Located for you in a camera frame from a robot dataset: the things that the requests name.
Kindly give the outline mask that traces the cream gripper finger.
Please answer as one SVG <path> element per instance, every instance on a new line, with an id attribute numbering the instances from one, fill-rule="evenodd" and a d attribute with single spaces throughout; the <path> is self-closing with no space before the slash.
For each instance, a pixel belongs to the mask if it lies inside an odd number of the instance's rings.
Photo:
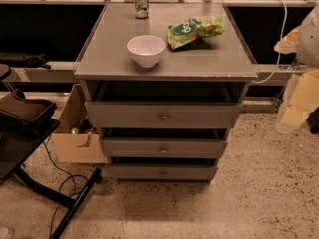
<path id="1" fill-rule="evenodd" d="M 291 30 L 286 36 L 274 46 L 274 50 L 281 54 L 290 54 L 296 52 L 296 42 L 301 27 L 298 26 Z"/>

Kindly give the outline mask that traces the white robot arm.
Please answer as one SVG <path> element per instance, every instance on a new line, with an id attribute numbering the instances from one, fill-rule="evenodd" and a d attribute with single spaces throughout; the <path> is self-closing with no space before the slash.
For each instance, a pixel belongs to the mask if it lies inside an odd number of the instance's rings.
<path id="1" fill-rule="evenodd" d="M 319 5 L 305 17 L 301 25 L 279 40 L 274 50 L 280 54 L 296 54 L 308 67 L 319 68 Z"/>

